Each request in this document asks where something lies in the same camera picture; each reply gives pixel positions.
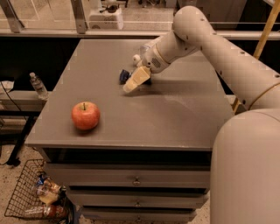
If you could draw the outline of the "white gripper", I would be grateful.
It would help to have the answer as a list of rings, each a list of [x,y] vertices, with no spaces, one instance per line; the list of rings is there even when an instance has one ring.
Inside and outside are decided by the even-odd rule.
[[[146,82],[151,77],[151,72],[159,74],[170,65],[163,59],[155,45],[142,46],[142,64],[144,66],[138,67],[124,84],[122,89],[125,93],[132,92]]]

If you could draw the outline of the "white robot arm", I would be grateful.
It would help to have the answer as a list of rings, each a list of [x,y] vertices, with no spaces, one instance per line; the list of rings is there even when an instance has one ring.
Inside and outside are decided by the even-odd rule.
[[[201,10],[180,9],[171,31],[134,58],[129,93],[198,49],[226,83],[235,115],[218,132],[210,173],[211,224],[280,223],[280,75],[217,34]]]

